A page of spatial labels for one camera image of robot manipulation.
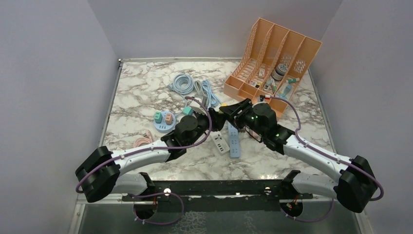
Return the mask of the pink charger plug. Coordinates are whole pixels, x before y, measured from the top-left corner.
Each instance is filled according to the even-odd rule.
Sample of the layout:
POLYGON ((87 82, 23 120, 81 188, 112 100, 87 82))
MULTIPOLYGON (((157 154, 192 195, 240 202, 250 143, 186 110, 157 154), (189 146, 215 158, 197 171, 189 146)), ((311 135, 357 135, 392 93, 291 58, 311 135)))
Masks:
POLYGON ((171 124, 173 123, 173 114, 167 113, 167 114, 165 115, 164 120, 165 120, 165 124, 166 124, 166 125, 171 125, 171 124))

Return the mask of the green charger plug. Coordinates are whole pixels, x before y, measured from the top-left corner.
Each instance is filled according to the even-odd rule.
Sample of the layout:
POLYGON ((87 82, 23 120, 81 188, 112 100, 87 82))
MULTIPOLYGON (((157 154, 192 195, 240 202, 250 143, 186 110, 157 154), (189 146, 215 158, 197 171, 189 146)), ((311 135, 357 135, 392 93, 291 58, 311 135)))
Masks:
POLYGON ((162 123, 162 119, 163 119, 162 113, 159 112, 159 111, 157 111, 157 112, 155 113, 153 119, 154 119, 154 122, 155 122, 156 124, 162 123))

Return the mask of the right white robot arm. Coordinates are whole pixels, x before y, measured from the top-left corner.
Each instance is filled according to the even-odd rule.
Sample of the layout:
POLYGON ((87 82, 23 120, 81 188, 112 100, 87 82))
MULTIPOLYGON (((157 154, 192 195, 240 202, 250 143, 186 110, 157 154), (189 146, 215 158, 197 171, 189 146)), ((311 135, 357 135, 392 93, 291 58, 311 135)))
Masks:
POLYGON ((355 213, 361 213, 369 202, 383 198, 384 189, 367 159, 335 154, 310 143, 300 137, 300 126, 293 131, 278 124, 276 114, 267 102, 254 104, 247 98, 233 105, 221 106, 219 110, 237 129, 247 127, 257 133, 268 149, 301 160, 323 172, 323 175, 298 172, 281 185, 286 198, 294 198, 298 194, 322 195, 336 199, 355 213))

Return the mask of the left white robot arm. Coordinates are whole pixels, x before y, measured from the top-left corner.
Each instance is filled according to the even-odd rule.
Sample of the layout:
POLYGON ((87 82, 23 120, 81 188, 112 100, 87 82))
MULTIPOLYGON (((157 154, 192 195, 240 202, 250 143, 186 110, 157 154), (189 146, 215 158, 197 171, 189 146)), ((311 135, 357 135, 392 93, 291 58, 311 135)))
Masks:
POLYGON ((223 113, 209 108, 206 114, 185 116, 175 129, 153 143, 124 151, 96 148, 75 171, 76 192, 89 203, 97 202, 113 192, 119 177, 146 165, 175 160, 206 141, 211 132, 223 128, 223 113))

